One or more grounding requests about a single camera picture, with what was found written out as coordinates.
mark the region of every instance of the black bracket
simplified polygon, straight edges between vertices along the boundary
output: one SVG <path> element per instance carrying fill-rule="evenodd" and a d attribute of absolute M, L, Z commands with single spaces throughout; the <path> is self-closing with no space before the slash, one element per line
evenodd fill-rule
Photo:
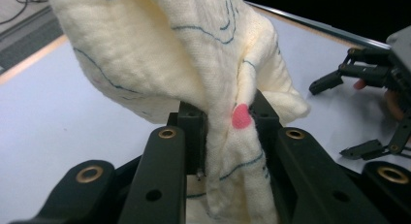
<path fill-rule="evenodd" d="M 373 162 L 358 175 L 337 166 L 309 133 L 283 128 L 261 92 L 250 113 L 282 223 L 400 223 L 398 217 L 411 223 L 411 175 L 405 169 Z M 186 175 L 206 176 L 198 174 L 205 166 L 205 118 L 181 103 L 169 125 L 151 133 L 141 157 L 116 170 L 105 161 L 78 164 L 34 218 L 13 223 L 185 223 Z M 199 161 L 189 163 L 188 153 Z"/>
<path fill-rule="evenodd" d="M 406 143 L 411 136 L 411 90 L 409 72 L 396 66 L 395 55 L 389 49 L 350 48 L 344 62 L 332 72 L 311 83 L 309 90 L 313 95 L 343 83 L 341 77 L 358 78 L 368 86 L 386 87 L 399 93 L 399 106 L 405 111 L 405 116 L 397 126 L 388 145 L 381 145 L 378 140 L 349 147 L 340 152 L 348 159 L 369 160 L 387 154 L 411 158 L 403 150 L 411 150 Z"/>

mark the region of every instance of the white cloth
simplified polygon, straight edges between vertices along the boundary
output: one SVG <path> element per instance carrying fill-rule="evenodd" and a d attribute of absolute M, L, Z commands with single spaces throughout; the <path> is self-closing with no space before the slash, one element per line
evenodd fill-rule
<path fill-rule="evenodd" d="M 188 178 L 187 222 L 275 223 L 265 154 L 248 107 L 256 89 L 282 124 L 308 113 L 271 23 L 242 0 L 49 0 L 81 68 L 151 122 L 178 102 L 208 116 L 206 178 Z"/>

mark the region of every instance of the bolt hole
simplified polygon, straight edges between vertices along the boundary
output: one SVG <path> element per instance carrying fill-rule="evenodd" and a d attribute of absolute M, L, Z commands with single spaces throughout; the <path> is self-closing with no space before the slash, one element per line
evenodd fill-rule
<path fill-rule="evenodd" d="M 341 191 L 333 191 L 332 195 L 340 202 L 348 203 L 350 201 L 350 197 Z"/>
<path fill-rule="evenodd" d="M 176 135 L 176 131 L 172 129 L 165 129 L 161 131 L 158 136 L 162 139 L 170 139 Z"/>
<path fill-rule="evenodd" d="M 162 195 L 163 195 L 163 194 L 161 194 L 160 190 L 154 189 L 154 190 L 151 190 L 151 191 L 147 192 L 147 193 L 145 194 L 145 198 L 146 198 L 149 202 L 156 202 L 156 201 L 160 200 L 160 198 L 161 198 Z"/>
<path fill-rule="evenodd" d="M 292 139 L 303 139 L 305 137 L 304 133 L 298 131 L 298 130 L 288 130 L 286 132 L 286 135 Z"/>
<path fill-rule="evenodd" d="M 399 184 L 409 183 L 409 177 L 402 171 L 390 167 L 379 167 L 377 173 L 384 179 Z"/>
<path fill-rule="evenodd" d="M 92 165 L 81 170 L 76 176 L 76 181 L 79 183 L 89 183 L 99 178 L 102 174 L 102 167 Z"/>

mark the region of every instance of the pink dot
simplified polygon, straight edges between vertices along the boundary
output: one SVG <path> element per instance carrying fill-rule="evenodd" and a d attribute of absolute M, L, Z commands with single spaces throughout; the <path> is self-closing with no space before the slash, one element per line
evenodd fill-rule
<path fill-rule="evenodd" d="M 251 123 L 251 116 L 248 113 L 248 107 L 241 104 L 236 107 L 233 113 L 232 124 L 236 129 L 246 128 Z"/>

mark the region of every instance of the gray floor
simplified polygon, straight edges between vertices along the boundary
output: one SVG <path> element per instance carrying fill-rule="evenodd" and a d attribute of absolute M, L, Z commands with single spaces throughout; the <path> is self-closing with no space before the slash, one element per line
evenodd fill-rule
<path fill-rule="evenodd" d="M 0 33 L 20 23 L 22 20 L 37 13 L 39 10 L 48 6 L 48 3 L 30 3 L 24 12 L 11 22 L 0 24 Z M 10 19 L 15 16 L 22 8 L 23 4 L 18 3 L 16 0 L 0 0 L 0 22 Z"/>

